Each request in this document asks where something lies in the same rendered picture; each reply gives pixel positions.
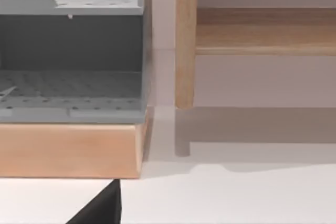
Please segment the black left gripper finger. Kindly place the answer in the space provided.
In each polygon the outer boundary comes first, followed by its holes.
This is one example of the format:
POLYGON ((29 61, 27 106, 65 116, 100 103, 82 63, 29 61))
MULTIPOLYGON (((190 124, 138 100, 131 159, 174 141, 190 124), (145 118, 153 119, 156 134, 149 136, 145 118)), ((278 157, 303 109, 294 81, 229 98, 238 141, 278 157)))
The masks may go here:
POLYGON ((121 224, 120 180, 115 179, 66 224, 121 224))

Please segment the pale wooden drawer front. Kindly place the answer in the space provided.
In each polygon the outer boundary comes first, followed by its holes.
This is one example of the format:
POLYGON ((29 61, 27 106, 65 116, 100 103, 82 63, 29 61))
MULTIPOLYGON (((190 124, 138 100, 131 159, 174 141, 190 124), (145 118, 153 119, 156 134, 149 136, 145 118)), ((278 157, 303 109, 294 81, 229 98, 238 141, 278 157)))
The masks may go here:
POLYGON ((153 110, 140 124, 0 124, 0 177, 140 177, 153 110))

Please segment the grey pierced drawer inside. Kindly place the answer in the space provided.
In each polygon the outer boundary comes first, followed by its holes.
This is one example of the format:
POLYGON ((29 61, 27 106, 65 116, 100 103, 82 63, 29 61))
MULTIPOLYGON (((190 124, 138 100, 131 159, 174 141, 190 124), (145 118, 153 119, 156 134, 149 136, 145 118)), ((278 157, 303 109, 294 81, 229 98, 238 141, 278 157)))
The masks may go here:
POLYGON ((0 0, 0 123, 140 124, 152 0, 0 0))

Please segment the open wooden shelf unit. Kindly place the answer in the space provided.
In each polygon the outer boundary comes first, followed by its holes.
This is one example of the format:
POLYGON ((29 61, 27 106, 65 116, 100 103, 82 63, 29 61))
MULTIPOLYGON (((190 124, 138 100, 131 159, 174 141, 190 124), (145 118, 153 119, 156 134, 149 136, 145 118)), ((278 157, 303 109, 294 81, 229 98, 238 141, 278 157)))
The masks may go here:
POLYGON ((196 56, 336 57, 336 8, 223 8, 176 0, 175 104, 194 105, 196 56))

